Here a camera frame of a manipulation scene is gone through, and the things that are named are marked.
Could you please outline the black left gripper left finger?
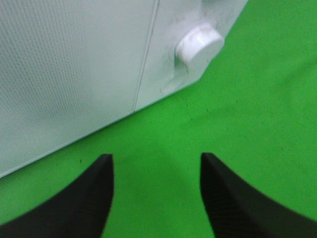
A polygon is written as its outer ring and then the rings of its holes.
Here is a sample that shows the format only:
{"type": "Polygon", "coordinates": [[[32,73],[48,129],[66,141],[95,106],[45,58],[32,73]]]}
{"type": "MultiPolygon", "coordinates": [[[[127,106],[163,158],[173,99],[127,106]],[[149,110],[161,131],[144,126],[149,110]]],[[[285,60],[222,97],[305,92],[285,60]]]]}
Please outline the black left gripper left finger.
{"type": "Polygon", "coordinates": [[[2,238],[100,238],[114,196],[111,154],[100,155],[59,193],[0,226],[2,238]]]}

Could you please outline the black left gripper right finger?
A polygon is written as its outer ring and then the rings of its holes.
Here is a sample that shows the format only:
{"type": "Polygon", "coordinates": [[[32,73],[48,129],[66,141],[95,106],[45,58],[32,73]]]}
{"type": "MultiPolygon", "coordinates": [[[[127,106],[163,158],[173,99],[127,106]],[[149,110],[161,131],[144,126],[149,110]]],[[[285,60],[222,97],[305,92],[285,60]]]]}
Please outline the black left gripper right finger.
{"type": "Polygon", "coordinates": [[[202,153],[200,191],[217,238],[315,238],[317,223],[255,189],[213,153],[202,153]]]}

